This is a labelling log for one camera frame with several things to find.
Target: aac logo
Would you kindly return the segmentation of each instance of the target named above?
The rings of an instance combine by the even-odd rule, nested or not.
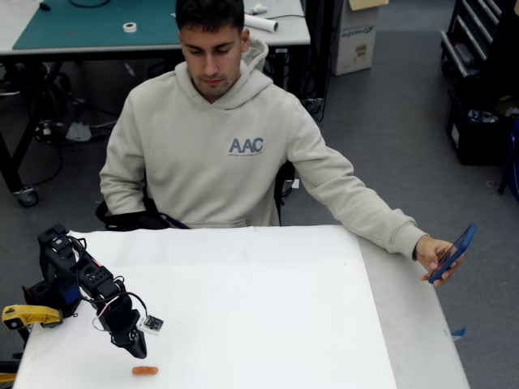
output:
[[[244,154],[249,151],[249,153],[260,153],[263,149],[263,138],[256,138],[254,140],[246,139],[243,146],[240,144],[238,138],[234,138],[233,144],[230,146],[229,153],[238,152],[239,154]]]

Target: man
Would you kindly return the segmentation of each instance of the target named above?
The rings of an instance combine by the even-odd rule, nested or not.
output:
[[[101,170],[109,210],[144,211],[146,186],[160,212],[192,228],[279,225],[274,181],[289,160],[347,229],[437,268],[451,244],[391,210],[326,147],[298,99],[261,72],[268,47],[243,30],[243,15],[242,0],[177,0],[186,61],[128,96]]]

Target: cardboard box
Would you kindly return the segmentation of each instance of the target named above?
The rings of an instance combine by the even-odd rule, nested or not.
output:
[[[336,4],[335,15],[340,12],[341,16],[337,18],[339,25],[333,29],[337,31],[332,43],[333,74],[370,68],[379,7],[389,4],[389,0],[345,0]]]

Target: dark hair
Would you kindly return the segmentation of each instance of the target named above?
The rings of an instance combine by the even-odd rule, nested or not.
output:
[[[229,25],[241,32],[244,13],[243,0],[177,0],[175,19],[179,30],[201,27],[203,31],[215,32]]]

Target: green cutting mat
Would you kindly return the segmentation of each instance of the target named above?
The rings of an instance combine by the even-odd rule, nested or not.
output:
[[[99,4],[102,0],[75,0]],[[111,0],[99,8],[78,8],[68,0],[46,0],[51,10],[38,10],[13,49],[171,45],[178,44],[176,0]],[[137,23],[137,32],[122,25]]]

